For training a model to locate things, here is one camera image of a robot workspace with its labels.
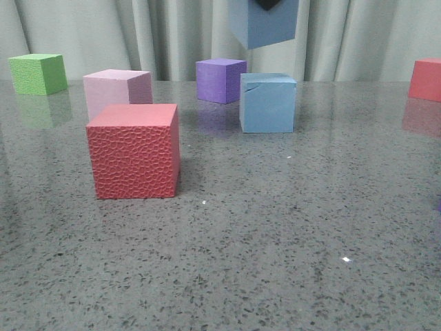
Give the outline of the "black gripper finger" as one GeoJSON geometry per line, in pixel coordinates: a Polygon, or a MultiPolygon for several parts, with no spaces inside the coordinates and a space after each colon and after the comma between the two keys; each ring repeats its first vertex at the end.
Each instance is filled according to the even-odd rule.
{"type": "Polygon", "coordinates": [[[278,5],[278,0],[257,0],[257,4],[266,11],[278,5]]]}

